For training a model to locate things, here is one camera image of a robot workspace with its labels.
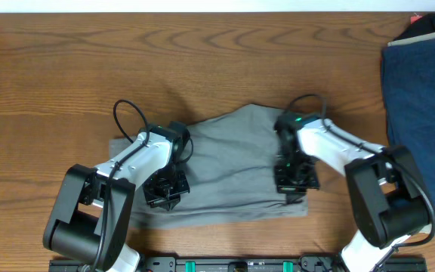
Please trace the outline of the grey shorts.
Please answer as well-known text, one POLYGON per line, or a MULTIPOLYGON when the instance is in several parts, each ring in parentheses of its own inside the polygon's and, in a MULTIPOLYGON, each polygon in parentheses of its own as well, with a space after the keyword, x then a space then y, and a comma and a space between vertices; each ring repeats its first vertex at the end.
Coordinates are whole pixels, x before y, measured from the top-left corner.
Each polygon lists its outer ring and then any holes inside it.
POLYGON ((189 126, 194 147, 184 171, 190 192, 166 211, 149 207, 143 190, 137 190, 131 227, 173 229, 307 215, 306 197, 288 201, 276 190, 279 140, 273 125, 281 113, 249 104, 189 126))

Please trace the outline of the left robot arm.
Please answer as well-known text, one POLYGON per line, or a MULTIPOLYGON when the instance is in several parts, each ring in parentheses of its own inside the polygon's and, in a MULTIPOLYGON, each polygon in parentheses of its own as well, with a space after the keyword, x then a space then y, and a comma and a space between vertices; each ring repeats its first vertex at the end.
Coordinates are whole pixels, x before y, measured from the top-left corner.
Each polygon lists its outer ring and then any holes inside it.
POLYGON ((66 172, 42 242, 82 263, 84 271, 136 271, 140 254, 125 242, 134 195, 148 206, 172 210, 189 193, 181 154, 191 142, 182 122, 149 125, 107 162, 66 172))

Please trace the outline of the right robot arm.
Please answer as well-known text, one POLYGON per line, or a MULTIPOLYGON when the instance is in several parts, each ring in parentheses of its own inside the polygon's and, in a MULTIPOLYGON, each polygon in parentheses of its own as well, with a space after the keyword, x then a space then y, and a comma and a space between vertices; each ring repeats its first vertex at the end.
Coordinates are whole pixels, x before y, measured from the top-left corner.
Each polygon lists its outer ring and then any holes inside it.
POLYGON ((363 141, 322 115, 285 111, 276 120, 280 156, 276 189, 289 202, 319 189, 315 164, 324 162, 347 182, 358 231, 335 256, 304 255, 300 271, 426 271, 424 258, 396 258, 435 214, 412 154, 403 146, 363 141))

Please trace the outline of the black garment with pink tag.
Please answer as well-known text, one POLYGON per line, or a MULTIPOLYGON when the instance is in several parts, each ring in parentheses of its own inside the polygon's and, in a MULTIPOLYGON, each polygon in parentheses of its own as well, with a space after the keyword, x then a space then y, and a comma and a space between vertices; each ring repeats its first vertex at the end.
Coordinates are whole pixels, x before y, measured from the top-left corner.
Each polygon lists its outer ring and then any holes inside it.
POLYGON ((435 32, 435 13, 429 13, 411 22, 393 41, 427 35, 433 32, 435 32))

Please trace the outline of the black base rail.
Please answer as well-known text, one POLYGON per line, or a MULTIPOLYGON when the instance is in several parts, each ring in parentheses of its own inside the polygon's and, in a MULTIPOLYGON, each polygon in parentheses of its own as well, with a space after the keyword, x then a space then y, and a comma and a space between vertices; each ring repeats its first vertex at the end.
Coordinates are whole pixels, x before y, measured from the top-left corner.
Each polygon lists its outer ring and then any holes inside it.
MULTIPOLYGON (((50 272, 90 271, 89 265, 73 260, 50 260, 50 272)), ((140 261, 142 272, 332 272, 347 271, 335 256, 304 255, 299 259, 204 259, 155 257, 140 261)), ((390 258, 372 271, 427 272, 424 258, 390 258)))

